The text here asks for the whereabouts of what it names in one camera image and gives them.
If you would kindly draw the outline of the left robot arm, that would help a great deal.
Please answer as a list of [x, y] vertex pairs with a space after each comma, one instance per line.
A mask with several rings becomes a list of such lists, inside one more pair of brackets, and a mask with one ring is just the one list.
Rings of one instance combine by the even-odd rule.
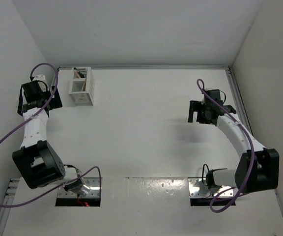
[[21, 85], [17, 113], [25, 120], [24, 138], [12, 159], [29, 188], [63, 183], [66, 191], [76, 192], [83, 181], [81, 172], [63, 164], [47, 141], [47, 121], [50, 110], [61, 108], [58, 91], [47, 105], [52, 88], [44, 80], [36, 79]]

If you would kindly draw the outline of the gold makeup pencil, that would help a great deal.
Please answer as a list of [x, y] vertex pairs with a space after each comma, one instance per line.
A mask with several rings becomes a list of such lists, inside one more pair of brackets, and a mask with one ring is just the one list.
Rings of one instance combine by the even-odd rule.
[[84, 80], [84, 83], [83, 83], [83, 86], [82, 86], [82, 91], [86, 90], [86, 81], [87, 81], [87, 78], [85, 78], [85, 80]]

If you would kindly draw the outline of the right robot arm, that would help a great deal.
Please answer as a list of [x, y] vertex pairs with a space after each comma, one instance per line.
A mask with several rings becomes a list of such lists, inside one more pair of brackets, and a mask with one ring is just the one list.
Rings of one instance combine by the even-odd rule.
[[191, 100], [188, 121], [211, 124], [221, 130], [233, 145], [239, 156], [236, 169], [209, 170], [205, 177], [208, 188], [230, 186], [242, 193], [253, 193], [275, 189], [279, 183], [279, 153], [274, 148], [266, 148], [257, 141], [240, 122], [236, 110], [224, 105], [220, 90], [206, 91], [202, 101]]

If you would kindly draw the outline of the pink makeup pencil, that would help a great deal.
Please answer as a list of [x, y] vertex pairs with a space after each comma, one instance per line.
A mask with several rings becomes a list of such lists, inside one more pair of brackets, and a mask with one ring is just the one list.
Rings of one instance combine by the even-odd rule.
[[84, 78], [84, 75], [75, 67], [74, 67], [74, 74], [77, 78]]

